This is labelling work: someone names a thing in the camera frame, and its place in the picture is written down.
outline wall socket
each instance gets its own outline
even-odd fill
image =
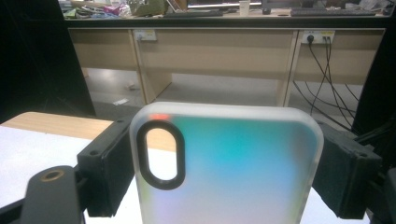
[[[134,30],[134,38],[136,40],[148,40],[148,41],[157,40],[157,36],[155,35],[155,30]]]
[[[325,31],[304,31],[303,34],[303,39],[302,39],[302,43],[303,44],[309,44],[307,38],[312,35],[314,37],[314,41],[312,42],[312,44],[326,44],[326,41],[323,39],[323,37],[329,37],[330,38],[330,42],[333,42],[334,39],[334,34],[335,31],[331,31],[331,30],[325,30]]]

